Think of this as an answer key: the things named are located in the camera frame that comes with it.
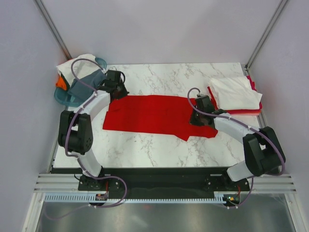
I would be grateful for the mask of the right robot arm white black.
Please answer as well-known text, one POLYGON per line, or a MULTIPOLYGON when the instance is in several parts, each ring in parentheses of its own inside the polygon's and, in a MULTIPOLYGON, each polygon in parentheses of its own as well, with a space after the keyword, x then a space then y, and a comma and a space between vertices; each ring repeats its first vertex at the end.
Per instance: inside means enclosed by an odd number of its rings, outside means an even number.
POLYGON ((205 112, 210 103, 207 95, 198 95, 197 105, 193 105, 194 122, 221 131, 243 145, 244 160, 226 168, 221 184, 226 190, 233 190, 245 178, 260 177, 264 174, 280 176, 284 173, 286 158, 275 131, 267 126, 257 128, 233 118, 224 110, 205 112))

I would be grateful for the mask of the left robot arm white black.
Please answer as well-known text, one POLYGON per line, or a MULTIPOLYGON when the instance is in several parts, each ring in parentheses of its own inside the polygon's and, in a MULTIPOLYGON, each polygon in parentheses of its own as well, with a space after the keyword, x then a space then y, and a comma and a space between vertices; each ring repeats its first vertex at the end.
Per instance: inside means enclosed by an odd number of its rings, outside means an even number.
POLYGON ((125 80, 123 72, 108 70, 106 79, 85 102, 73 111, 64 110, 60 114, 58 144, 65 148, 67 157, 76 158, 83 174, 90 177, 89 185, 95 190, 105 187, 106 178, 100 175, 103 168, 92 150, 94 140, 92 121, 114 100, 129 94, 125 80))

